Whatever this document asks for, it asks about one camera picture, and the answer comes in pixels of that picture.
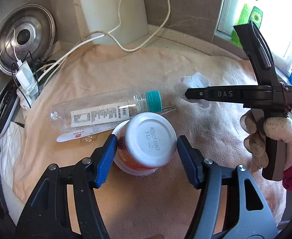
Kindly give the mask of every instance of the green bottle cap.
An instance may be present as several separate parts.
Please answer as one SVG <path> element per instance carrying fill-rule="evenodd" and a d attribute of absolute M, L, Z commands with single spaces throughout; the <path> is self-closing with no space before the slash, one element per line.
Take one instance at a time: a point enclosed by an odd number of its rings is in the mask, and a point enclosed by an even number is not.
<path fill-rule="evenodd" d="M 150 112 L 162 111 L 161 96 L 160 96 L 159 91 L 146 92 L 146 99 L 147 99 L 148 110 Z"/>

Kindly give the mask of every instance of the pot lid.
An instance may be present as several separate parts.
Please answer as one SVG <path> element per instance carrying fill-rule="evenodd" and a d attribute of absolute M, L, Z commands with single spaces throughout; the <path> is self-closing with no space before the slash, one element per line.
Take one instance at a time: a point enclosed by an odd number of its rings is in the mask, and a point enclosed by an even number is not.
<path fill-rule="evenodd" d="M 21 61 L 28 51 L 33 59 L 44 60 L 53 45 L 54 37 L 54 19 L 48 9 L 37 4 L 16 8 L 4 19 L 0 27 L 0 70 L 11 75 L 11 65 L 16 63 L 14 46 Z M 30 54 L 26 60 L 31 63 Z"/>

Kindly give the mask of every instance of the orange cloth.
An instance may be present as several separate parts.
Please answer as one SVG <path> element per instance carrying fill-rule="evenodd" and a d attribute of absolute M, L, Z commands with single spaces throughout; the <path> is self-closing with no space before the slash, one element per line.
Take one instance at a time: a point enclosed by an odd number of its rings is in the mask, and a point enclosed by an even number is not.
<path fill-rule="evenodd" d="M 239 123 L 247 109 L 239 104 L 214 102 L 203 109 L 174 94 L 176 80 L 197 71 L 211 85 L 256 84 L 252 67 L 246 61 L 158 48 L 134 53 L 106 45 L 78 49 L 29 112 L 24 144 L 14 166 L 13 191 L 25 203 L 49 164 L 73 165 L 102 146 L 111 133 L 101 133 L 93 142 L 78 139 L 57 143 L 60 133 L 51 128 L 49 120 L 53 104 L 128 87 L 158 89 L 164 106 L 176 105 L 178 110 L 165 117 L 177 136 L 186 135 L 205 157 L 228 167 L 238 164 L 248 167 L 251 154 L 243 146 L 247 134 Z M 253 176 L 278 223 L 285 209 L 286 191 L 282 183 L 264 180 L 261 172 Z M 126 174 L 113 164 L 106 183 L 94 191 L 108 233 L 118 239 L 155 234 L 183 238 L 199 198 L 199 191 L 189 184 L 177 153 L 167 166 L 146 177 Z M 222 190 L 216 230 L 222 228 L 225 203 L 226 190 Z M 79 232 L 74 203 L 69 208 L 72 228 Z"/>

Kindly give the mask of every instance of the white plastic cup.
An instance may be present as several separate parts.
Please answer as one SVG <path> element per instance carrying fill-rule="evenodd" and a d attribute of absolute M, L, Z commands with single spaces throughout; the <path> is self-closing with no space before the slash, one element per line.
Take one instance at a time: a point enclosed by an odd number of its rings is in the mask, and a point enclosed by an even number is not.
<path fill-rule="evenodd" d="M 118 138 L 115 164 L 124 172 L 145 176 L 170 162 L 177 150 L 174 128 L 164 117 L 138 114 L 113 131 Z"/>

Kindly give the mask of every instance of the silver bolt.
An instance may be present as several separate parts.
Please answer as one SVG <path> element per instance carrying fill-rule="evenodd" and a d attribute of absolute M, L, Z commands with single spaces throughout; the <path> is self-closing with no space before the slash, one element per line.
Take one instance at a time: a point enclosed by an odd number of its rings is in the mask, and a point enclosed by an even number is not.
<path fill-rule="evenodd" d="M 205 164 L 212 164 L 213 161 L 211 159 L 209 159 L 209 158 L 204 158 L 204 163 Z"/>
<path fill-rule="evenodd" d="M 238 165 L 238 170 L 241 172 L 244 172 L 246 170 L 246 167 L 242 164 Z"/>
<path fill-rule="evenodd" d="M 90 164 L 91 163 L 91 159 L 89 157 L 85 157 L 83 160 L 82 160 L 82 163 L 83 164 Z"/>
<path fill-rule="evenodd" d="M 55 170 L 55 169 L 56 169 L 56 164 L 50 164 L 50 165 L 48 166 L 48 169 L 49 169 L 50 171 Z"/>

